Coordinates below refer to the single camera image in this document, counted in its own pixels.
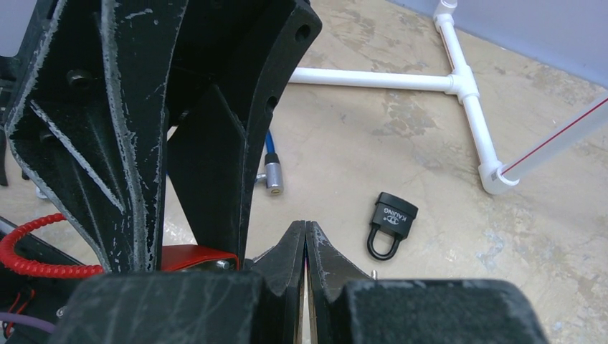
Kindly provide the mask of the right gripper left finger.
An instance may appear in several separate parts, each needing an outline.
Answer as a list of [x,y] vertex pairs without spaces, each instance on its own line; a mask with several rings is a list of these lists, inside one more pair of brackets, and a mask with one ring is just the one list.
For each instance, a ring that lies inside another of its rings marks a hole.
[[243,271],[103,274],[69,299],[51,343],[300,343],[305,222]]

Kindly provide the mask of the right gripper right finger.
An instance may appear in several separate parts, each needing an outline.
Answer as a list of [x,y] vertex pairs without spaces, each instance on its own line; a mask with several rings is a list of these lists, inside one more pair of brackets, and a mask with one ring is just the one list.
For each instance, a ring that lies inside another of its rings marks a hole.
[[314,343],[547,343],[526,296],[499,279],[375,279],[306,224]]

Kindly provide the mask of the red cable padlock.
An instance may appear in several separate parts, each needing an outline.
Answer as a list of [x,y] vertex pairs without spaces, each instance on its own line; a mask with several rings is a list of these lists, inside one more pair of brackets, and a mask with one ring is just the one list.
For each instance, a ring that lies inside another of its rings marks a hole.
[[[64,221],[60,214],[52,214],[15,227],[1,235],[1,265],[20,275],[49,279],[84,279],[105,270],[99,265],[85,265],[31,233],[43,226]],[[199,270],[238,270],[235,254],[196,244],[162,247],[161,270],[164,272]]]

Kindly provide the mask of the blue cable lock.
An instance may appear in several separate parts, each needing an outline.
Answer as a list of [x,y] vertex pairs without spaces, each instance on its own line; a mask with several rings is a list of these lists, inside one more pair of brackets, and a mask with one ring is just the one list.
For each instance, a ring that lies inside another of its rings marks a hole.
[[256,176],[255,183],[262,183],[269,195],[278,196],[284,191],[284,181],[279,155],[276,153],[272,133],[269,130],[265,137],[264,172]]

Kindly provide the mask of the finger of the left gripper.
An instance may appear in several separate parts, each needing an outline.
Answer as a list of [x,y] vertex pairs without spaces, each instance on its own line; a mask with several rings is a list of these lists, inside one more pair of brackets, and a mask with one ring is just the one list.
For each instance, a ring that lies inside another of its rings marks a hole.
[[58,1],[9,107],[17,163],[106,272],[160,264],[166,91],[185,1]]
[[322,22],[309,1],[190,1],[168,81],[168,177],[196,243],[244,259],[275,108]]

